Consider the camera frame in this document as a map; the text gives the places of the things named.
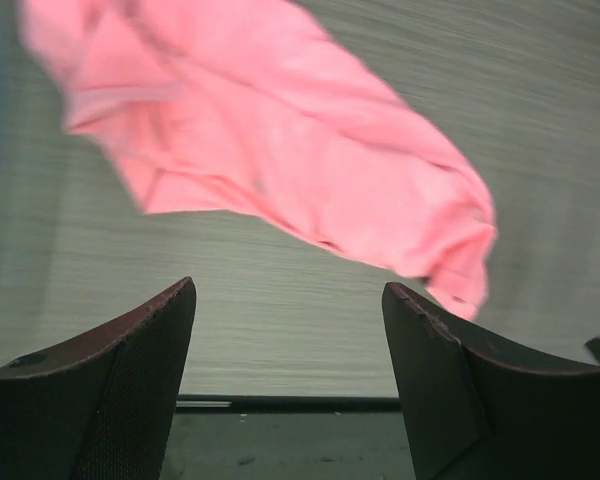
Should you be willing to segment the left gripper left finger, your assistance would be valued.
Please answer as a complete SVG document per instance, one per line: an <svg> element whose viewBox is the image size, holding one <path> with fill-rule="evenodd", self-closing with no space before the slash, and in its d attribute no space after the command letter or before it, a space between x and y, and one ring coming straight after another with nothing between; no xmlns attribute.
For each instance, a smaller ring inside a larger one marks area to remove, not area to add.
<svg viewBox="0 0 600 480"><path fill-rule="evenodd" d="M185 277L1 366L0 479L159 478L195 309Z"/></svg>

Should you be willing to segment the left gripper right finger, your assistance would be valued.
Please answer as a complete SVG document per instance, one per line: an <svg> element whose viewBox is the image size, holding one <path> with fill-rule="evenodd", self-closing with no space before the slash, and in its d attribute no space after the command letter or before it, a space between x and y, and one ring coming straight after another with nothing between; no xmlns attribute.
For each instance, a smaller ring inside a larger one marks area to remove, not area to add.
<svg viewBox="0 0 600 480"><path fill-rule="evenodd" d="M396 282L382 311L417 478L600 479L600 337L565 359Z"/></svg>

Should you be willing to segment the light pink t shirt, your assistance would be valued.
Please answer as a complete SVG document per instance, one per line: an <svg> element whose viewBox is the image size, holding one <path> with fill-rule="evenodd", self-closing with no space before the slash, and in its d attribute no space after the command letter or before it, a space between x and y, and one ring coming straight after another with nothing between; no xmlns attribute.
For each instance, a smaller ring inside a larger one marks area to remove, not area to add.
<svg viewBox="0 0 600 480"><path fill-rule="evenodd" d="M149 214L256 216L424 281L471 320L491 195L426 118L289 1L22 1L20 37Z"/></svg>

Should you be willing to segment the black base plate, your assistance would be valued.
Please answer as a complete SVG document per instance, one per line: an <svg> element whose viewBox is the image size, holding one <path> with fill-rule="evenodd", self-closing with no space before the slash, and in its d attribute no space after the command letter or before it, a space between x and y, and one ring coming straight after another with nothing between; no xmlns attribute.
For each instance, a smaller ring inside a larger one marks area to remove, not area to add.
<svg viewBox="0 0 600 480"><path fill-rule="evenodd" d="M184 414L395 413L400 409L399 400L389 397L179 395L176 400L176 412Z"/></svg>

